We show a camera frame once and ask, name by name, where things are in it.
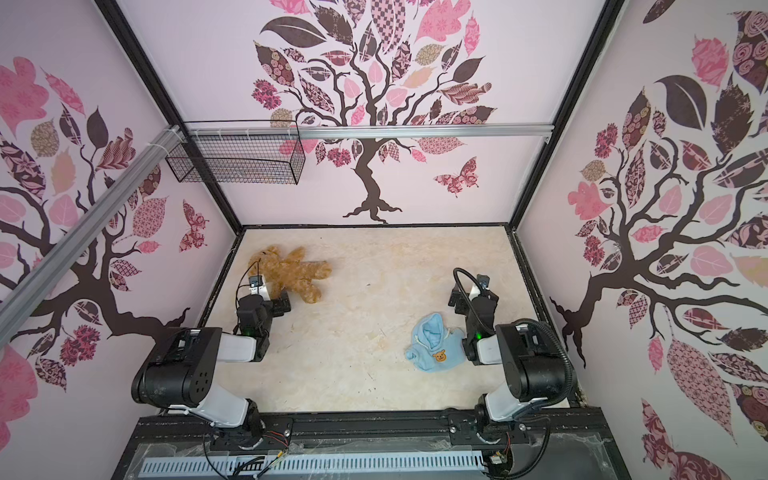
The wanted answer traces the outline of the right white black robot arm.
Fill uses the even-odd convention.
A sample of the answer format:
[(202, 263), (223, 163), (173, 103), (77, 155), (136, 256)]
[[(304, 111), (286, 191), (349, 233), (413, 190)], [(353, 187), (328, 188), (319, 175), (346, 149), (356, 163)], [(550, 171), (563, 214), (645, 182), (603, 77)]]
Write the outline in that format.
[(482, 395), (475, 407), (476, 422), (516, 422), (554, 406), (572, 393), (575, 373), (557, 335), (546, 324), (523, 318), (497, 324), (498, 297), (479, 289), (473, 297), (455, 286), (448, 305), (465, 317), (463, 352), (476, 366), (499, 365), (503, 383)]

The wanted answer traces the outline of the brown plush teddy bear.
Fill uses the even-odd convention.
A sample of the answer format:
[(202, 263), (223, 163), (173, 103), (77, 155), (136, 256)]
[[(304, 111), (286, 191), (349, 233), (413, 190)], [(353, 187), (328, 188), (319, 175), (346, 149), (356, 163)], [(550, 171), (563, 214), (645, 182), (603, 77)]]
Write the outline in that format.
[(264, 277), (273, 299), (290, 291), (305, 303), (315, 304), (321, 300), (322, 291), (314, 281), (329, 278), (332, 267), (327, 261), (306, 261), (305, 254), (305, 248), (298, 247), (283, 256), (276, 245), (271, 245), (251, 256), (249, 274)]

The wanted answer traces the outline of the light blue bear hoodie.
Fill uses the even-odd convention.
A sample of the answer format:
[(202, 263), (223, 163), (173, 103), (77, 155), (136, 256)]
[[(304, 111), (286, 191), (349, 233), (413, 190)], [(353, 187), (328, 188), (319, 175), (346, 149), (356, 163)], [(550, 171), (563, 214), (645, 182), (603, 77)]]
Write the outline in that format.
[(432, 313), (412, 329), (405, 358), (422, 372), (448, 371), (467, 360), (463, 348), (465, 339), (463, 329), (447, 327), (440, 313)]

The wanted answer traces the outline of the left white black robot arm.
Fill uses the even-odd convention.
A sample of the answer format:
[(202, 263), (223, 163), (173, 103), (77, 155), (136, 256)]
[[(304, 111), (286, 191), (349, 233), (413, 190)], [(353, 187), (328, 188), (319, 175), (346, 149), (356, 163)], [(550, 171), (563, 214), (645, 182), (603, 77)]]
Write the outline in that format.
[(258, 435), (263, 424), (255, 402), (216, 383), (215, 370), (224, 363), (262, 361), (273, 320), (290, 311), (286, 292), (274, 300), (249, 294), (238, 300), (232, 334), (220, 327), (170, 329), (137, 371), (131, 384), (133, 400), (194, 415), (216, 428)]

